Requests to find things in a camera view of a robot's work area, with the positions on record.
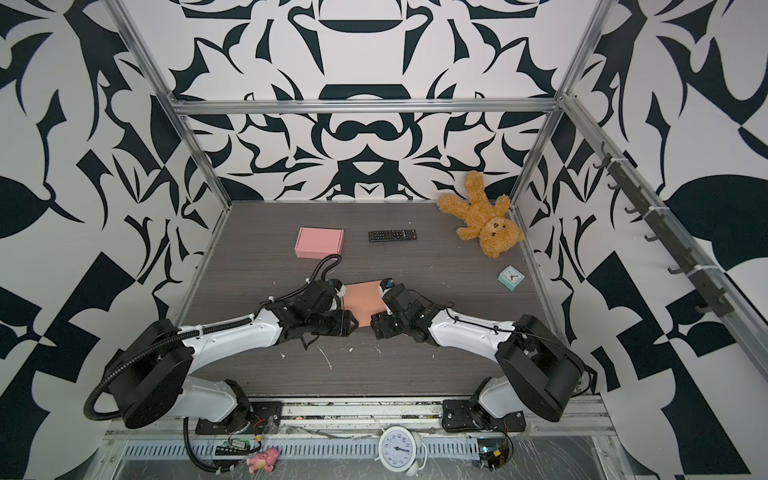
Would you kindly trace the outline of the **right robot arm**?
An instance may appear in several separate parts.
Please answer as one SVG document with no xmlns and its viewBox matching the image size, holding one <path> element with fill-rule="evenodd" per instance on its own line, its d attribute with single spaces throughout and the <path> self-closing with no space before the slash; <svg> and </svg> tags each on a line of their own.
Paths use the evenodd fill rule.
<svg viewBox="0 0 768 480">
<path fill-rule="evenodd" d="M 418 298 L 391 279 L 381 281 L 379 291 L 386 310 L 371 320 L 378 339 L 404 334 L 418 343 L 478 355 L 503 371 L 483 381 L 466 402 L 470 429 L 524 410 L 558 422 L 586 373 L 580 357 L 534 316 L 512 322 L 464 315 Z"/>
</svg>

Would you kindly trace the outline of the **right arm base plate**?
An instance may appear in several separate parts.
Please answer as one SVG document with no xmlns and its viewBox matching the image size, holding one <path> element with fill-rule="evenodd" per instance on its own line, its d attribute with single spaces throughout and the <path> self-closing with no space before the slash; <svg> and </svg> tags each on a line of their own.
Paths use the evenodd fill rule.
<svg viewBox="0 0 768 480">
<path fill-rule="evenodd" d="M 520 433 L 527 428 L 522 411 L 504 418 L 493 417 L 473 400 L 444 400 L 441 427 L 449 433 L 508 432 Z"/>
</svg>

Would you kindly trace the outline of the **pink paper box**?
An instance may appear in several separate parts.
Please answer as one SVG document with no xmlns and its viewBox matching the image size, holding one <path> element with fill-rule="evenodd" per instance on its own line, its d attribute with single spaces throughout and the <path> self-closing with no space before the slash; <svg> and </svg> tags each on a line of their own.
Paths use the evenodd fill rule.
<svg viewBox="0 0 768 480">
<path fill-rule="evenodd" d="M 294 246 L 297 258 L 323 259 L 340 254 L 344 231 L 339 229 L 301 227 Z"/>
</svg>

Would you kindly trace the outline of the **peach paper box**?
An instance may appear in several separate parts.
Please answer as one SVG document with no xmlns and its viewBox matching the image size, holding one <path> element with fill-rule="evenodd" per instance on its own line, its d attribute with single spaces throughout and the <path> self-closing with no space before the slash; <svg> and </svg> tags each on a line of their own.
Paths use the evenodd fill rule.
<svg viewBox="0 0 768 480">
<path fill-rule="evenodd" d="M 382 300 L 380 280 L 348 284 L 342 298 L 343 309 L 352 313 L 359 328 L 369 327 L 372 317 L 387 312 Z"/>
</svg>

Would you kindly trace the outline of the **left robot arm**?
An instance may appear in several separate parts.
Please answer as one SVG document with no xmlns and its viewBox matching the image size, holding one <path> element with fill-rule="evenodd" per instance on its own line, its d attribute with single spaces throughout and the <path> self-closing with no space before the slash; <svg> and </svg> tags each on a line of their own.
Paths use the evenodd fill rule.
<svg viewBox="0 0 768 480">
<path fill-rule="evenodd" d="M 167 319 L 152 323 L 106 367 L 86 397 L 84 417 L 119 419 L 129 429 L 180 417 L 218 424 L 228 433 L 245 430 L 256 414 L 242 387 L 231 379 L 204 380 L 196 372 L 292 340 L 309 347 L 321 337 L 350 336 L 359 323 L 343 307 L 346 287 L 328 276 L 341 261 L 339 254 L 324 257 L 301 287 L 240 317 L 184 327 Z"/>
</svg>

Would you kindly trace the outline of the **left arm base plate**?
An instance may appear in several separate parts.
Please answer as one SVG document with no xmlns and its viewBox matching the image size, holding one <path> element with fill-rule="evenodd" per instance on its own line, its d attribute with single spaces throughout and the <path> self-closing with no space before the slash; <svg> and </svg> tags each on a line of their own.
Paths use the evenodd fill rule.
<svg viewBox="0 0 768 480">
<path fill-rule="evenodd" d="M 261 435 L 279 429 L 282 420 L 281 401 L 257 401 L 249 407 L 238 406 L 221 422 L 200 419 L 196 435 Z"/>
</svg>

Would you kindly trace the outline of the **black tv remote control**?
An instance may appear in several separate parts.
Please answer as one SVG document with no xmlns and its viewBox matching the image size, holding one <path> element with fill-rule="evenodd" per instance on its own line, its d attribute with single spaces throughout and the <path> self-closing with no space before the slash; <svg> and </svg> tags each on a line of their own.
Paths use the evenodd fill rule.
<svg viewBox="0 0 768 480">
<path fill-rule="evenodd" d="M 417 232 L 414 229 L 373 230 L 368 232 L 368 241 L 370 243 L 415 241 L 417 239 Z"/>
</svg>

